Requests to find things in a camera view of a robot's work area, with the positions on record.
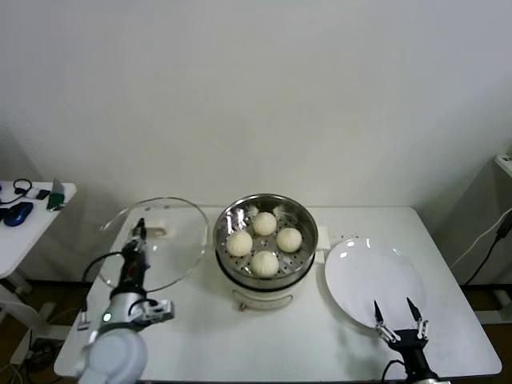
white wall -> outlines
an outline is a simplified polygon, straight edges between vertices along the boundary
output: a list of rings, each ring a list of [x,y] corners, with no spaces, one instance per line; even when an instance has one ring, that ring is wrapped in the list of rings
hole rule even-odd
[[[79,188],[24,270],[77,278],[107,211],[161,194],[412,205],[434,233],[512,143],[511,14],[467,0],[2,2],[2,128],[36,175]]]

power cord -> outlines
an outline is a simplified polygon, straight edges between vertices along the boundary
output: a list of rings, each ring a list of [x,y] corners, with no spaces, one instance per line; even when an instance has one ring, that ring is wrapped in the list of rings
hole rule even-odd
[[[26,182],[28,184],[28,188],[21,188],[21,187],[19,187],[18,184],[20,182]],[[28,178],[19,178],[18,180],[15,180],[13,182],[13,187],[14,187],[14,192],[16,194],[19,194],[19,196],[17,196],[16,198],[14,198],[13,200],[11,200],[9,202],[3,202],[2,200],[0,200],[0,206],[11,204],[13,202],[16,202],[20,198],[24,198],[26,196],[26,194],[29,193],[29,190],[32,189],[32,181],[30,181]]]
[[[483,261],[478,266],[477,270],[473,273],[473,275],[469,278],[469,280],[463,285],[468,286],[473,279],[477,276],[478,272],[483,268],[483,266],[486,264],[487,260],[489,260],[490,255],[493,252],[494,247],[500,240],[505,238],[510,230],[512,229],[512,212],[509,212],[507,216],[505,217],[505,220],[503,220],[502,224],[499,226],[498,230],[496,231],[496,238],[494,239],[492,245],[490,246],[489,250],[487,251],[486,257],[483,259]]]
[[[481,233],[474,241],[473,243],[470,245],[470,247],[464,251],[463,254],[461,254],[457,260],[455,260],[452,265],[450,266],[450,269],[452,270],[453,268],[455,268],[455,266],[457,264],[460,263],[461,260],[464,259],[464,257],[469,253],[471,252],[471,250],[474,248],[474,246],[477,245],[477,243],[480,241],[481,238],[483,238],[484,236],[486,236],[489,232],[491,232],[500,222],[501,220],[503,220],[503,218],[505,216],[507,216],[510,212],[512,212],[512,208],[509,208],[508,210],[506,210],[505,212],[503,212],[503,214],[499,217],[499,219],[492,225],[490,226],[490,228],[488,230],[486,230],[485,232]]]
[[[99,258],[96,258],[95,260],[90,262],[89,265],[87,266],[86,270],[83,271],[82,282],[84,282],[87,279],[87,275],[89,274],[89,271],[93,267],[94,264],[96,264],[97,262],[100,262],[101,260],[105,260],[106,258],[109,258],[110,256],[114,256],[116,254],[122,254],[122,253],[119,251],[109,252],[108,254],[104,254],[104,255],[100,256]],[[83,299],[82,309],[80,310],[80,312],[87,312],[87,296],[85,296]]]
[[[384,372],[382,372],[382,377],[381,377],[381,384],[385,384],[386,383],[386,374],[387,374],[387,371],[390,369],[390,367],[393,365],[393,364],[400,364],[402,366],[406,366],[403,361],[401,360],[391,360],[390,362],[387,363],[387,366],[386,368],[384,368]]]

black cable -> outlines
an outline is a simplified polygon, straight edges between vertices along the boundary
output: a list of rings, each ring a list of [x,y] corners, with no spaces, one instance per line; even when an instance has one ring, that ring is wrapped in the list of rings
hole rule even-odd
[[[90,269],[92,268],[92,266],[94,264],[96,264],[97,262],[100,262],[101,260],[105,260],[106,258],[109,258],[110,256],[114,256],[116,254],[122,254],[122,253],[119,251],[109,252],[108,254],[104,254],[103,256],[100,256],[99,258],[96,258],[95,260],[90,262],[89,265],[87,266],[86,270],[83,271],[82,282],[84,282],[86,280],[87,274],[89,273]],[[87,296],[85,296],[83,299],[82,309],[80,310],[80,312],[87,312]]]
[[[496,246],[496,244],[498,244],[498,242],[501,240],[502,238],[499,238],[498,236],[496,237],[496,239],[494,240],[493,244],[490,246],[489,250],[487,251],[487,256],[486,258],[483,259],[483,262],[480,263],[480,266],[477,268],[477,270],[474,272],[474,274],[470,277],[470,279],[463,285],[463,286],[467,286],[470,284],[470,282],[473,281],[473,279],[476,277],[476,275],[478,274],[478,272],[480,272],[480,270],[483,268],[483,266],[486,264],[487,260],[489,260],[490,258],[490,254],[492,254],[493,252],[493,249],[494,249],[494,246]]]
[[[381,378],[381,383],[385,383],[386,382],[386,374],[387,374],[387,371],[389,370],[389,368],[393,365],[393,364],[401,364],[403,366],[406,366],[401,360],[391,360],[390,362],[387,363],[387,366],[386,368],[384,368],[384,372],[382,372],[382,378]]]
[[[29,187],[28,189],[25,189],[25,188],[20,188],[19,186],[16,186],[16,184],[18,184],[19,182],[28,182],[29,184]],[[26,196],[26,194],[29,193],[29,190],[32,189],[32,181],[30,181],[28,178],[19,178],[18,180],[14,180],[13,182],[13,187],[14,187],[14,190],[16,190],[17,188],[19,188],[20,190],[23,190],[24,192],[22,192],[19,196],[17,196],[16,198],[14,198],[13,200],[11,200],[10,202],[3,202],[0,200],[0,206],[4,206],[6,204],[11,204],[13,202],[16,202],[17,200],[19,200],[20,198],[24,198]]]

computer mouse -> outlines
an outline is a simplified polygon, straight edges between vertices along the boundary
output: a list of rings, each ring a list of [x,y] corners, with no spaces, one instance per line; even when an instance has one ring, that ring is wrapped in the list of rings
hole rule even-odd
[[[34,204],[32,202],[19,202],[15,206],[9,208],[9,210],[5,213],[3,217],[3,222],[6,226],[19,226],[23,224],[26,217],[34,208]]]

table leg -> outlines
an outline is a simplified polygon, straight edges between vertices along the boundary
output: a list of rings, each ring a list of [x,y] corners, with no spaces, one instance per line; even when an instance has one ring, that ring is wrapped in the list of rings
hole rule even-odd
[[[480,324],[512,324],[512,300],[505,290],[494,290],[494,296],[501,304],[500,310],[477,310]]]
[[[34,308],[22,302],[4,286],[0,286],[0,306],[32,330],[45,332],[48,328],[48,323]]]
[[[32,286],[17,271],[10,274],[7,277],[7,281],[16,287],[17,294],[29,294],[32,292]]]
[[[0,285],[0,307],[2,312],[6,311],[29,328],[10,359],[11,364],[20,365],[25,360],[29,347],[30,332],[32,333],[33,342],[38,338],[66,340],[70,332],[70,326],[51,326],[46,321],[55,308],[53,302],[46,302],[41,310],[37,312]]]

